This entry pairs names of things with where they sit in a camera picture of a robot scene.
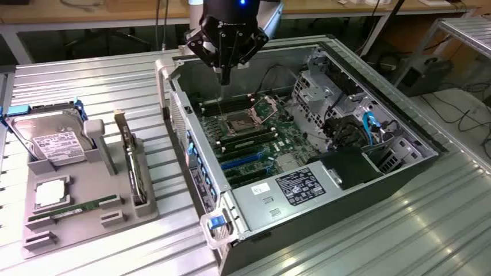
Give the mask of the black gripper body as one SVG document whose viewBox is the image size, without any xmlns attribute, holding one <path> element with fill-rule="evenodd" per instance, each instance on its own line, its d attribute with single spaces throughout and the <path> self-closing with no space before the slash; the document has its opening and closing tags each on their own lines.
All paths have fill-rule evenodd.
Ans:
<svg viewBox="0 0 491 276">
<path fill-rule="evenodd" d="M 199 20 L 204 27 L 211 18 L 228 25 L 257 28 L 259 0 L 207 0 L 203 1 L 203 14 Z"/>
</svg>

